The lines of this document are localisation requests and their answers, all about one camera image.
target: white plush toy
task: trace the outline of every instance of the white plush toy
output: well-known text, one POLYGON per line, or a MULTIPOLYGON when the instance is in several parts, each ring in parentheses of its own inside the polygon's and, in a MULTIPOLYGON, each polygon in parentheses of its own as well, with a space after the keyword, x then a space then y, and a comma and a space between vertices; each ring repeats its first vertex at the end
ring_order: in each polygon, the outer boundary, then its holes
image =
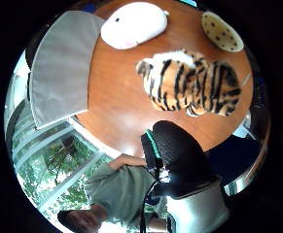
POLYGON ((112 13, 101 28, 101 38, 117 50, 126 50, 162 33, 168 12, 148 2, 126 4, 112 13))

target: striped fur pattern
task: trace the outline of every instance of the striped fur pattern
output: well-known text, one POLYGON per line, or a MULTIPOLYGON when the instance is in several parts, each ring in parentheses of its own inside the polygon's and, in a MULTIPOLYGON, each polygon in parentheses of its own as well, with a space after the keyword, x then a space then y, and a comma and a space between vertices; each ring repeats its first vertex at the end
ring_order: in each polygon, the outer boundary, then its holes
POLYGON ((160 111, 229 116, 239 101, 241 89, 232 67, 223 61, 208 65, 199 52, 158 53, 138 61, 136 71, 153 107, 160 111))

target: man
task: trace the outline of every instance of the man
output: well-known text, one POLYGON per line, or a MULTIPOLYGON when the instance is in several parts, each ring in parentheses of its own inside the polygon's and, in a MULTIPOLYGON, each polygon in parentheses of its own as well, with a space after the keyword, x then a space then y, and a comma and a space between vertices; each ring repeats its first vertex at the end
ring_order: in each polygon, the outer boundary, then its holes
MULTIPOLYGON (((127 154, 102 164, 85 184, 90 208, 61 211, 58 220, 77 233, 98 232, 103 221, 138 231, 142 202, 154 181, 144 166, 144 158, 127 154)), ((145 213, 145 222, 151 231, 166 232, 165 219, 156 213, 145 213)))

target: hand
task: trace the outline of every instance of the hand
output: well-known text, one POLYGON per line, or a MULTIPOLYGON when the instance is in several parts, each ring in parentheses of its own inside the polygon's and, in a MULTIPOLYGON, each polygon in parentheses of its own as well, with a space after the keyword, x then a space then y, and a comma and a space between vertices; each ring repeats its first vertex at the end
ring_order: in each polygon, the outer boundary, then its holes
POLYGON ((146 166, 146 160, 145 158, 135 157, 131 156, 125 153, 122 153, 120 156, 115 158, 113 161, 109 162, 109 166, 113 170, 118 170, 124 165, 130 165, 130 166, 146 166))

